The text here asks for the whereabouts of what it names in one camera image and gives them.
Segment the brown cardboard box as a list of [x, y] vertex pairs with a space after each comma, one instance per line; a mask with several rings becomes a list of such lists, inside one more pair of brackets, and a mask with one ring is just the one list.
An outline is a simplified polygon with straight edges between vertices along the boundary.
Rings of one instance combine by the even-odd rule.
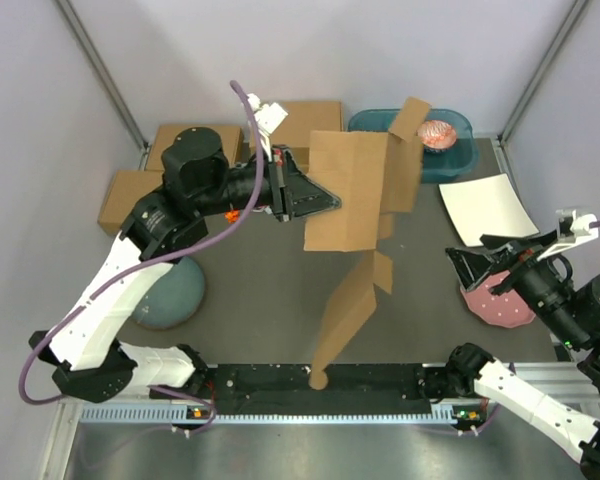
[[409, 97], [385, 132], [310, 135], [309, 177], [341, 206], [308, 218], [304, 248], [361, 255], [326, 303], [309, 373], [314, 390], [327, 387], [327, 367], [375, 312], [377, 290], [392, 291], [393, 262], [377, 245], [392, 235], [396, 214], [415, 206], [424, 150], [417, 130], [430, 110]]

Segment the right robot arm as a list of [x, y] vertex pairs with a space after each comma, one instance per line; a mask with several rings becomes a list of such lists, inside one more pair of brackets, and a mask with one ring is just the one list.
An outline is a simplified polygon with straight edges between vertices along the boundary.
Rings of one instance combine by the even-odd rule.
[[[502, 274], [490, 294], [515, 293], [550, 333], [559, 360], [585, 356], [577, 370], [600, 395], [600, 274], [581, 288], [565, 257], [573, 236], [557, 232], [514, 238], [483, 235], [478, 247], [448, 247], [461, 287], [473, 292]], [[578, 412], [524, 381], [503, 361], [473, 343], [456, 347], [444, 366], [446, 390], [493, 400], [559, 446], [587, 479], [600, 479], [600, 420]]]

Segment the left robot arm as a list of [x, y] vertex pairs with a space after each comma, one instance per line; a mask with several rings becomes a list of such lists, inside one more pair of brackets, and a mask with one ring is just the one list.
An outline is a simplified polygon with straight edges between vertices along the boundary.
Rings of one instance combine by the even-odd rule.
[[264, 208], [288, 222], [341, 206], [338, 196], [300, 170], [289, 148], [232, 166], [220, 135], [207, 127], [178, 132], [162, 163], [161, 184], [123, 221], [70, 322], [30, 337], [37, 358], [54, 366], [52, 380], [66, 397], [102, 403], [144, 390], [154, 398], [200, 394], [208, 366], [192, 347], [118, 340], [135, 308], [181, 260], [212, 244], [209, 216]]

